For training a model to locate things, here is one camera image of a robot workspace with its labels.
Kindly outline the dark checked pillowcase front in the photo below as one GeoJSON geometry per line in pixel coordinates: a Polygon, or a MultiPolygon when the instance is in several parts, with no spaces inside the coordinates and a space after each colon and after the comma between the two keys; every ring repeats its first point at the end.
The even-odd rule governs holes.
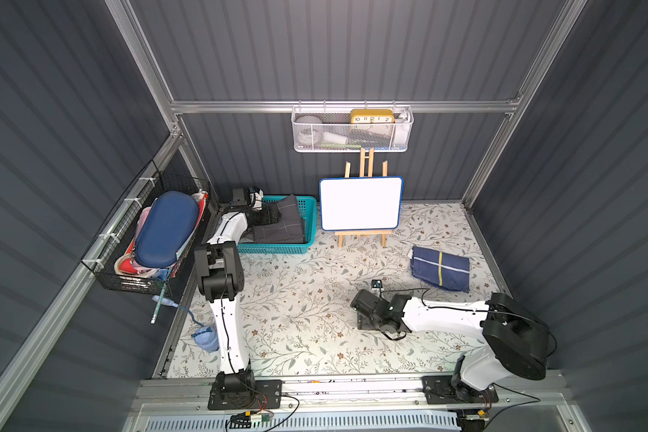
{"type": "Polygon", "coordinates": [[[253,229],[257,244],[303,244],[305,242],[304,219],[299,211],[295,195],[286,196],[268,205],[268,210],[277,211],[279,220],[253,229]]]}

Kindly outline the navy yellow striped pillowcase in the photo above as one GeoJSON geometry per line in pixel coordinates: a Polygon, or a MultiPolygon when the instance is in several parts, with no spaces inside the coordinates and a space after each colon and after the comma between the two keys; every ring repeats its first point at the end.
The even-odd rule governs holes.
{"type": "Polygon", "coordinates": [[[414,246],[410,252],[410,269],[413,277],[431,286],[450,292],[470,291],[471,263],[468,257],[414,246]]]}

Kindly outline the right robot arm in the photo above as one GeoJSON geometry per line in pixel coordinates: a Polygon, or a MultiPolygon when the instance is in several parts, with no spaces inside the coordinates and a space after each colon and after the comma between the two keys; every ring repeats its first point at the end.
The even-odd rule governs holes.
{"type": "Polygon", "coordinates": [[[406,294],[385,300],[361,290],[351,308],[365,326],[392,341],[437,331],[479,341],[480,347],[459,356],[444,385],[459,401],[494,401],[495,383],[510,376],[545,379],[554,337],[543,320],[505,293],[483,302],[438,302],[406,294]]]}

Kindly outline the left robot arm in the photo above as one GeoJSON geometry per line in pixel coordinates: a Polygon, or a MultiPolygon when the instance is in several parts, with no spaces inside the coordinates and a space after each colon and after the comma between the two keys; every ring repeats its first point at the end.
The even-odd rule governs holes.
{"type": "Polygon", "coordinates": [[[239,294],[245,275],[238,244],[248,229],[269,219],[264,193],[252,186],[235,188],[228,208],[220,214],[215,232],[194,249],[195,272],[200,293],[214,316],[220,366],[215,384],[221,402],[257,398],[257,385],[247,346],[239,334],[239,294]]]}

